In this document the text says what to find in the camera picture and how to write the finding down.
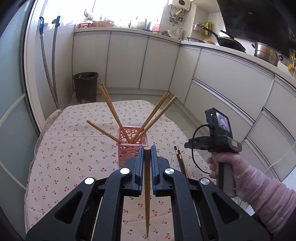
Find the tablecloth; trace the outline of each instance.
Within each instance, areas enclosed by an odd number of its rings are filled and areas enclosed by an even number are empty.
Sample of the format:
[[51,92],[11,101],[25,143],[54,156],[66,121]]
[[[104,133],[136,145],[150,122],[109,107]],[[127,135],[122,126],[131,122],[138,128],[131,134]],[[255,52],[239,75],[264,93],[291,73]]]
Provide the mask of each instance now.
[[[154,109],[154,105],[141,100],[114,102],[113,105],[121,123],[127,126],[141,126]],[[118,125],[106,103],[70,106],[62,113],[51,115],[30,168],[25,196],[26,230],[86,177],[102,179],[119,169],[115,141],[87,124],[86,120],[117,135]],[[156,145],[158,155],[168,159],[172,168],[180,169],[174,151],[174,146],[179,145],[191,178],[208,177],[193,164],[191,150],[184,148],[185,135],[165,116],[149,129],[147,138],[149,146]],[[194,153],[197,164],[209,170],[198,152]],[[174,240],[170,198],[155,197],[151,191],[150,199],[149,238],[146,236],[143,193],[140,197],[124,199],[121,240]]]

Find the mop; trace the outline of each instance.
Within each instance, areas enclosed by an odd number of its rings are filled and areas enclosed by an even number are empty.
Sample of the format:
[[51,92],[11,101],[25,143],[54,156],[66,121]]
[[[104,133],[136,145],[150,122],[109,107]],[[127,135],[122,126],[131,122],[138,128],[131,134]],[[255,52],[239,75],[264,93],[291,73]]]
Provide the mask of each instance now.
[[45,70],[45,74],[46,74],[46,78],[47,78],[50,92],[51,92],[52,97],[54,99],[54,103],[55,103],[57,109],[61,109],[59,106],[58,98],[57,98],[57,88],[56,88],[55,69],[54,69],[55,44],[56,44],[56,39],[57,39],[57,27],[60,25],[59,24],[60,16],[58,16],[52,22],[52,23],[55,23],[54,38],[53,38],[53,43],[52,43],[52,79],[53,79],[53,82],[51,81],[51,78],[49,75],[47,61],[46,61],[46,57],[45,57],[45,51],[44,51],[44,34],[43,34],[43,32],[44,32],[44,18],[39,17],[39,19],[40,19],[39,33],[40,33],[40,40],[41,40],[41,52],[42,52],[44,70]]

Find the black chopstick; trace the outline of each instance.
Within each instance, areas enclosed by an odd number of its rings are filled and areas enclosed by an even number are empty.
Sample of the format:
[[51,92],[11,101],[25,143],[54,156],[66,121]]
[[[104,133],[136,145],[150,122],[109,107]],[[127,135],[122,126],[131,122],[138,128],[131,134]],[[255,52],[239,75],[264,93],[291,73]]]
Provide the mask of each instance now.
[[185,167],[184,167],[184,162],[183,162],[183,160],[182,160],[180,150],[178,150],[176,146],[174,146],[174,149],[175,149],[175,152],[176,152],[176,156],[177,156],[177,159],[178,159],[178,163],[179,163],[179,166],[180,166],[181,172],[186,176],[186,171],[185,171]]

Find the chopstick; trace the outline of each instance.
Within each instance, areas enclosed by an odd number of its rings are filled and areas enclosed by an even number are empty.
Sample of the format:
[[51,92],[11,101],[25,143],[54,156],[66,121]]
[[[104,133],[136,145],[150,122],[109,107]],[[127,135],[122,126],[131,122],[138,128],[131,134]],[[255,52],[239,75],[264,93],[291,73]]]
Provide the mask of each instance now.
[[163,110],[144,128],[144,130],[141,132],[141,134],[137,137],[137,140],[141,139],[142,136],[150,129],[151,126],[157,122],[157,120],[164,114],[164,112],[167,111],[168,108],[178,99],[177,96],[174,96],[170,102],[163,108]]
[[113,135],[109,134],[108,132],[104,131],[103,129],[101,129],[100,127],[98,127],[94,123],[90,122],[89,120],[87,120],[86,122],[88,124],[90,124],[92,127],[96,128],[98,131],[102,132],[103,134],[105,134],[106,136],[111,138],[113,141],[116,141],[117,143],[120,143],[120,144],[124,143],[122,140],[119,140],[118,138],[116,138]]
[[190,172],[189,172],[188,167],[187,167],[187,165],[186,165],[186,163],[185,163],[185,159],[184,159],[184,157],[183,157],[183,154],[182,154],[182,152],[180,151],[180,147],[179,147],[179,145],[177,145],[177,148],[178,148],[178,153],[179,153],[179,155],[180,155],[180,158],[181,158],[182,163],[183,163],[184,168],[185,168],[186,176],[187,176],[187,177],[190,177]]
[[129,138],[129,136],[127,135],[125,129],[123,128],[123,126],[122,126],[122,124],[121,124],[121,122],[120,122],[120,119],[118,118],[118,115],[117,115],[117,113],[116,113],[116,111],[115,111],[115,109],[114,109],[114,107],[113,107],[113,105],[112,105],[112,102],[108,99],[107,94],[106,94],[106,92],[104,91],[104,88],[103,88],[102,86],[100,86],[100,87],[99,87],[99,90],[100,90],[101,94],[103,95],[103,97],[104,97],[104,99],[105,99],[105,101],[106,101],[106,103],[107,103],[107,105],[108,105],[108,107],[109,107],[111,113],[113,114],[113,116],[114,116],[114,118],[115,118],[117,124],[119,125],[120,130],[121,130],[122,133],[124,134],[124,137],[126,138],[126,140],[128,141],[128,143],[131,144],[131,143],[132,143],[132,142],[131,142],[131,139]]
[[131,139],[131,142],[134,143],[137,137],[140,135],[140,133],[144,130],[145,126],[149,123],[149,121],[152,119],[152,117],[155,115],[155,113],[158,111],[158,109],[161,107],[161,105],[165,102],[167,97],[169,96],[169,92],[165,92],[163,97],[160,99],[160,101],[155,106],[154,110],[151,112],[151,114],[148,116],[148,118],[145,120],[144,124],[141,126],[141,128],[138,130],[137,134]]
[[150,223],[150,159],[151,147],[144,147],[144,199],[145,199],[145,222],[146,235],[149,236]]
[[179,163],[181,172],[186,176],[186,170],[185,170],[185,167],[184,167],[184,162],[181,159],[180,151],[177,149],[176,146],[174,146],[174,149],[175,149],[175,152],[176,152],[176,156],[177,156],[177,159],[178,159],[178,163]]

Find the small display screen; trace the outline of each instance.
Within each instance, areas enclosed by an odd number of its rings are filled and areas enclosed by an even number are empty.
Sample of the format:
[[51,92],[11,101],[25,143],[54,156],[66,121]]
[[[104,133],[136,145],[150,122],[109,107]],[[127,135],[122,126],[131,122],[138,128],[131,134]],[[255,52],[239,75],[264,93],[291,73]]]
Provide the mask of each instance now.
[[216,112],[216,116],[217,116],[217,120],[218,120],[218,125],[221,128],[223,128],[224,130],[230,132],[229,122],[228,122],[227,118],[218,112]]

